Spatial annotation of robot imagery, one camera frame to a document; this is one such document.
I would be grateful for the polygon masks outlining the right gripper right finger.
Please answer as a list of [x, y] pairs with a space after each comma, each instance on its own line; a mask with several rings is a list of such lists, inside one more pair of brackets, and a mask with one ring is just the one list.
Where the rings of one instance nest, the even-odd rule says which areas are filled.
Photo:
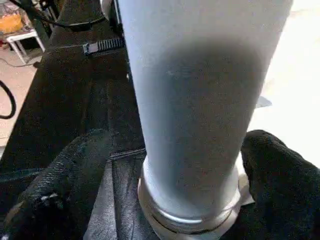
[[240, 149], [257, 240], [320, 238], [320, 170], [265, 130], [246, 133]]

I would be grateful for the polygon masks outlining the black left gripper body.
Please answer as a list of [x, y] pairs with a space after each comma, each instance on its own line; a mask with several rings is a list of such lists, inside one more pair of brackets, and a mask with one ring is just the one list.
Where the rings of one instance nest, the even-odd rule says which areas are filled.
[[98, 40], [94, 43], [86, 43], [82, 45], [83, 54], [87, 57], [97, 57], [103, 56], [107, 54], [113, 54], [119, 52], [120, 50], [123, 51], [124, 60], [126, 63], [126, 78], [129, 82], [132, 81], [132, 71], [130, 67], [130, 61], [128, 57], [127, 46], [125, 43], [125, 36], [123, 31], [123, 25], [121, 22], [121, 18], [116, 16], [116, 14], [110, 14], [109, 19], [105, 17], [101, 17], [97, 20], [90, 21], [90, 26], [93, 27], [94, 25], [108, 22], [111, 30], [116, 35], [111, 38]]

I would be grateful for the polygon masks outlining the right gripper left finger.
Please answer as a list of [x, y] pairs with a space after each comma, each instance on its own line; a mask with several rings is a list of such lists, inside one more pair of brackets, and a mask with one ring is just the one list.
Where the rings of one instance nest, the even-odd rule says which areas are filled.
[[75, 138], [23, 191], [4, 218], [2, 240], [81, 240], [110, 155], [110, 134]]

